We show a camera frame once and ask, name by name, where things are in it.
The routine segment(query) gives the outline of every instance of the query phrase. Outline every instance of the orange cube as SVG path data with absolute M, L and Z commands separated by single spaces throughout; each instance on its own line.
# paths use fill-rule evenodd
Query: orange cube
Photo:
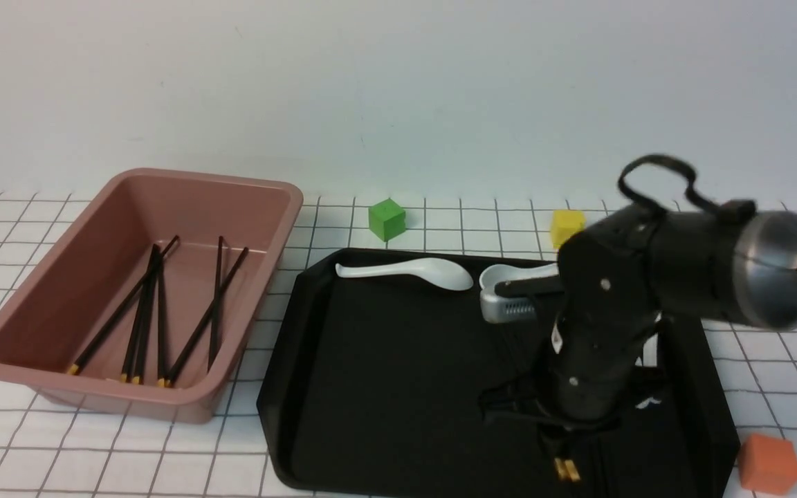
M 797 457 L 791 441 L 752 434 L 740 448 L 740 485 L 786 495 L 797 483 Z

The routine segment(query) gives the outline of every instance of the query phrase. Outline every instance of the white spoon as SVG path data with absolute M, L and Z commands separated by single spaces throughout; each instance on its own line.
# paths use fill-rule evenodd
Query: white spoon
M 508 280 L 554 277 L 557 274 L 559 274 L 559 265 L 557 264 L 535 268 L 516 268 L 510 265 L 497 264 L 484 269 L 478 277 L 478 284 L 482 289 L 487 289 Z
M 348 268 L 334 265 L 342 278 L 383 277 L 383 275 L 414 275 L 423 278 L 433 286 L 450 291 L 465 291 L 473 286 L 472 275 L 453 261 L 440 258 L 420 258 L 402 261 L 400 264 L 373 267 Z

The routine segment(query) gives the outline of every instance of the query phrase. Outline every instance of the table surface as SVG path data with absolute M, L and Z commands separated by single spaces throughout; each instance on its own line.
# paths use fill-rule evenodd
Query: table surface
M 0 192 L 0 308 L 95 192 Z M 48 403 L 0 382 L 0 496 L 337 496 L 285 486 L 266 453 L 254 400 L 294 277 L 342 247 L 553 259 L 554 209 L 585 211 L 588 223 L 620 208 L 598 198 L 425 199 L 396 196 L 408 231 L 388 245 L 367 229 L 375 196 L 318 196 L 306 205 L 228 396 L 206 425 L 171 425 Z M 762 208 L 788 208 L 779 201 Z M 797 331 L 777 333 L 705 322 L 715 365 L 741 439 L 762 432 L 797 451 Z M 725 497 L 752 498 L 737 472 Z M 790 496 L 797 497 L 797 488 Z

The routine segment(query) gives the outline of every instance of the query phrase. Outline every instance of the tray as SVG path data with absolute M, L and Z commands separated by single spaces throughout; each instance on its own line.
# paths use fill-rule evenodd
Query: tray
M 161 169 L 127 171 L 104 186 L 0 311 L 0 380 L 29 385 L 54 403 L 180 422 L 210 419 L 248 341 L 302 204 L 288 183 Z M 156 322 L 146 385 L 120 375 L 132 306 L 79 376 L 67 369 L 145 273 L 152 243 L 180 236 L 165 262 L 168 358 L 173 362 L 212 299 L 218 236 L 231 265 L 249 255 L 223 303 L 221 349 L 208 371 L 208 334 L 173 389 L 155 387 Z
M 276 475 L 292 488 L 359 495 L 566 496 L 532 425 L 483 425 L 477 408 L 480 391 L 529 363 L 546 331 L 487 324 L 477 288 L 451 293 L 414 277 L 350 280 L 333 270 L 421 256 L 347 249 L 298 275 L 257 398 Z M 541 264 L 439 257 L 475 280 L 496 262 Z M 702 326 L 674 320 L 660 340 L 671 388 L 600 438 L 604 464 L 580 448 L 581 472 L 606 476 L 580 496 L 722 496 L 740 440 Z

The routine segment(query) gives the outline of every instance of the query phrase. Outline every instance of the green cube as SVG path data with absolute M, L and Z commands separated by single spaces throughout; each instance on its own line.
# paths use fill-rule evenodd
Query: green cube
M 405 210 L 392 199 L 367 209 L 367 227 L 386 242 L 405 231 Z

